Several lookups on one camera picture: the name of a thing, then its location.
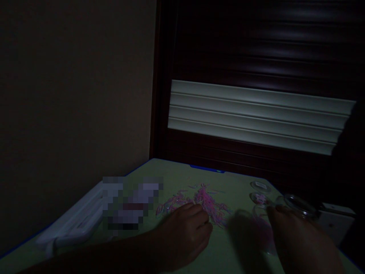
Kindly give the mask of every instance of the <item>hand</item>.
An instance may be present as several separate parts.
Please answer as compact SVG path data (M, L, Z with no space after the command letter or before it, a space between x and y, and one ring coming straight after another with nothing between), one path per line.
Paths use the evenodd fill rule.
M213 230L200 204L186 204L151 231L160 271L174 271L194 261L207 247Z
M344 273L336 246L318 224L282 205L267 213L286 274Z

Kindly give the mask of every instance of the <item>white object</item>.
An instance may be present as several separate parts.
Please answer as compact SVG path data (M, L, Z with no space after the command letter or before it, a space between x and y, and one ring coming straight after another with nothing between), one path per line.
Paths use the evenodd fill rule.
M37 246L53 257L56 248L87 241L103 217L102 183L98 183L37 239Z
M348 207L322 204L317 223L332 238L335 245L339 246L355 220L355 212Z
M172 80L168 128L330 155L354 104Z

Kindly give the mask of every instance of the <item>finger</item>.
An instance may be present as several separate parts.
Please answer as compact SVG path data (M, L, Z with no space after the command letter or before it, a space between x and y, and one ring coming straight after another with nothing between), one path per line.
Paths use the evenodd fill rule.
M188 204L182 205L181 207L176 209L175 212L187 210L187 209L191 208L193 205L194 205L193 203L188 203Z
M205 225L202 225L199 229L197 229L196 242L199 244L204 241L206 237L209 238L212 231L213 225L211 223L206 223Z
M211 232L211 230L213 229L213 226L212 226L212 224L211 223L209 223L209 224L206 224L206 225L204 225L203 227L205 227L205 226L208 226L208 225L210 225L210 232ZM200 255L200 253L202 253L202 251L204 250L204 249L206 249L206 247L208 246L208 244L209 244L209 239L210 239L210 233L208 234L208 236L206 236L205 238L203 238L203 240L202 240L202 242L197 246L197 248L190 254L190 263L192 262L192 261L194 261L199 255Z
M278 214L279 214L277 209L273 206L268 206L266 208L266 212L267 212L267 217L269 218L271 226L275 225L275 223L277 222L276 219L277 219Z
M275 207L275 209L280 212L280 213L284 213L284 214L289 214L290 213L290 209L287 208L286 206L284 205L277 205Z
M191 217L191 224L194 228L199 228L203 224L209 221L209 215L205 211L199 211L197 214Z
M266 208L266 212L267 212L268 217L270 217L270 216L273 216L275 214L276 209L275 209L275 207L270 205Z
M190 207L189 209L186 210L186 214L188 216L193 216L195 214L197 214L198 212L203 211L203 207L201 204L195 204L192 207Z

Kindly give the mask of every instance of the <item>plastic lid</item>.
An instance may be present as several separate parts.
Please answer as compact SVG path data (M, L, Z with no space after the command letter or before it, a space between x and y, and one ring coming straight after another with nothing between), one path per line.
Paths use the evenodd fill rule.
M269 187L266 183L259 182L259 181L252 181L251 186L255 190L257 190L261 193L265 193L265 194L271 193L271 187Z

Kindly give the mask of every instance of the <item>rubber band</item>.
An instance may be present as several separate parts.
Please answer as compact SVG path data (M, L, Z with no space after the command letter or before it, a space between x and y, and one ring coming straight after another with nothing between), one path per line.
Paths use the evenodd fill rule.
M231 214L233 211L228 208L226 204L217 203L212 196L209 194L216 194L218 192L224 193L224 191L216 191L210 192L207 191L206 188L209 184L202 183L200 185L200 189L194 194L194 198L190 199L189 197L184 196L182 193L187 192L187 190L179 190L177 195L173 195L170 199L167 200L164 204L160 204L156 210L156 217L161 215L166 215L174 212L178 207L187 204L201 204L203 210L208 213L212 224L217 225L221 228L227 226L226 216L225 214ZM190 188L196 189L198 186L188 186Z

